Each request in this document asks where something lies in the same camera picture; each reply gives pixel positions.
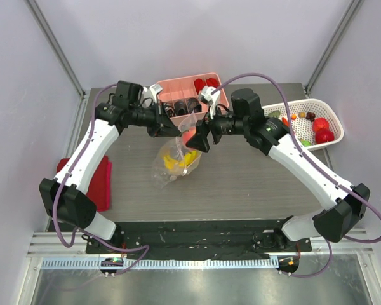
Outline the pink toy peach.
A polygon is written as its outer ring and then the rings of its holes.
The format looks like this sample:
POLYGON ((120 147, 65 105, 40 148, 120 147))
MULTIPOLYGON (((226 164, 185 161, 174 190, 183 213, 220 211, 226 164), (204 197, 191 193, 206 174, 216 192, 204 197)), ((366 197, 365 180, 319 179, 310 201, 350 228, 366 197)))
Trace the pink toy peach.
POLYGON ((192 127, 192 128, 183 132, 183 134, 181 135, 181 139, 182 139, 182 142, 184 143, 184 145, 186 145, 186 143, 188 143, 188 141, 190 141, 190 139, 194 136, 195 133, 196 133, 195 127, 192 127))

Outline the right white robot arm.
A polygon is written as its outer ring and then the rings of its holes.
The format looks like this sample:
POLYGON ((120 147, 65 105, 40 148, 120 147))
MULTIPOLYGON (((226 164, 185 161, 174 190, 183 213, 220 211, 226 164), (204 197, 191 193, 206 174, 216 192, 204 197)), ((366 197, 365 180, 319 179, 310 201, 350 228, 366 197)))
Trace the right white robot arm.
POLYGON ((366 207, 362 200, 369 198, 370 190, 339 177, 297 142, 285 123, 266 116, 253 90, 234 91, 233 111, 229 114, 222 114, 218 108, 220 95, 213 87, 205 86, 199 98, 209 110, 196 123, 195 134, 186 142, 188 148, 207 153, 208 135, 212 135, 214 144, 224 135, 242 135, 249 145, 288 169, 320 203, 320 212, 287 219, 274 235, 278 249, 290 250, 306 237, 322 236, 338 243, 363 218, 366 207))

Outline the yellow toy banana bunch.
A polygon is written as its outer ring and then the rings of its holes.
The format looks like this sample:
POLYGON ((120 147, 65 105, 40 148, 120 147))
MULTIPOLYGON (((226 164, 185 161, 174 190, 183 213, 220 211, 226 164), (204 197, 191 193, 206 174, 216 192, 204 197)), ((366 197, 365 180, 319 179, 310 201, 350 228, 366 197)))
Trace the yellow toy banana bunch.
POLYGON ((191 164, 193 164, 193 162, 195 162, 200 155, 200 152, 191 151, 187 152, 184 156, 179 157, 179 159, 175 159, 169 154, 166 154, 163 156, 163 161, 167 169, 173 170, 175 168, 185 168, 191 166, 191 164))

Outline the clear zip top bag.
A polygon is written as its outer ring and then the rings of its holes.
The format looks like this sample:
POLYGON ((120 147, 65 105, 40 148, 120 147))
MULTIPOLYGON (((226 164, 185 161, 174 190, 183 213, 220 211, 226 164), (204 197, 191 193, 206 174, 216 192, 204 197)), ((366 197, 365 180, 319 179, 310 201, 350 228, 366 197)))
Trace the clear zip top bag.
POLYGON ((178 127, 180 135, 170 139, 160 148, 151 170, 156 188, 162 189, 170 182, 189 175, 198 167, 202 152, 186 146, 195 134, 196 123, 195 114, 185 118, 178 127))

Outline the orange toy carrot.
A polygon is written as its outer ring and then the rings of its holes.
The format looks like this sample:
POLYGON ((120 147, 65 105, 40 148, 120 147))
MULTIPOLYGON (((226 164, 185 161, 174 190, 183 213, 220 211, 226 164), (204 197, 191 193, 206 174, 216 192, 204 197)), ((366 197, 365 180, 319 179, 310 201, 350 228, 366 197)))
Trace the orange toy carrot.
POLYGON ((285 124, 285 125, 289 125, 289 122, 288 120, 285 118, 285 117, 282 117, 282 122, 285 124))

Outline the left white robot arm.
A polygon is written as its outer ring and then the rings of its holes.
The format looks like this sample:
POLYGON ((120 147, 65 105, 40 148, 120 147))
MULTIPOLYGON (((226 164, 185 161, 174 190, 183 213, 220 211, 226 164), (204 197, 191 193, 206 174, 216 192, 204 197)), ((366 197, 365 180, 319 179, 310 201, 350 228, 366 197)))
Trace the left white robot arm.
POLYGON ((146 88, 119 81, 112 87, 115 92, 109 102, 94 101, 88 130, 67 164, 53 179, 43 179, 39 185, 54 225, 64 222, 100 238, 101 247, 110 254, 121 249, 123 239, 116 223, 101 215, 86 194, 105 153, 129 126, 144 127, 151 137, 180 134, 158 99, 161 85, 146 88))

